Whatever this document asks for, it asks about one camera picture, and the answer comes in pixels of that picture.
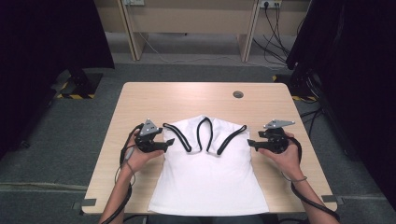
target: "wall socket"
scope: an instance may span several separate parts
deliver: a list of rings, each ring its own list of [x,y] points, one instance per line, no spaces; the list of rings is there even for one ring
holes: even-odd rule
[[[125,6],[144,6],[145,0],[122,0]]]
[[[280,8],[282,5],[282,0],[262,0],[260,7],[265,8],[265,2],[268,2],[268,8]]]

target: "person's right hand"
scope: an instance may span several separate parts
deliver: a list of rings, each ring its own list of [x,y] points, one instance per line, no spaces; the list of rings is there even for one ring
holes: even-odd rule
[[[294,137],[294,134],[292,133],[285,132],[285,134],[288,137]],[[298,148],[290,140],[288,148],[280,154],[275,154],[266,148],[259,148],[259,152],[273,160],[279,170],[290,179],[297,180],[304,178],[303,172],[300,168]]]

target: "background desk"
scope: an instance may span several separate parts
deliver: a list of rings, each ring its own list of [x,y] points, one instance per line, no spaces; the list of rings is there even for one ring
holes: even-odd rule
[[[244,97],[233,97],[241,91]],[[119,166],[120,149],[128,133],[147,118],[157,126],[198,115],[246,124],[250,138],[260,139],[258,131],[271,119],[296,121],[285,128],[294,133],[303,147],[302,169],[319,196],[332,195],[311,146],[304,125],[290,97],[288,88],[277,83],[180,83],[148,82],[126,83],[120,94],[105,142],[92,175],[85,200],[95,199],[93,206],[84,206],[88,214],[102,213],[114,186],[114,175]],[[161,134],[155,141],[163,141]],[[252,149],[252,164],[271,213],[304,211],[300,201],[290,190],[275,164]],[[162,170],[163,157],[149,161],[136,175],[134,192],[126,205],[126,213],[146,214],[149,200]],[[326,204],[336,209],[336,203]]]

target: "white fabric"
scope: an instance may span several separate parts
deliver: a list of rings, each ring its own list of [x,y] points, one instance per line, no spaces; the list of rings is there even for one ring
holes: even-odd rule
[[[202,151],[197,142],[199,116],[173,123],[188,139],[192,151],[187,152],[177,136],[163,129],[163,139],[175,138],[164,154],[163,170],[154,190],[148,210],[179,216],[243,216],[268,212],[251,166],[249,132],[238,134],[221,155],[217,149],[225,138],[242,125],[212,119],[213,140],[208,122],[201,125]]]

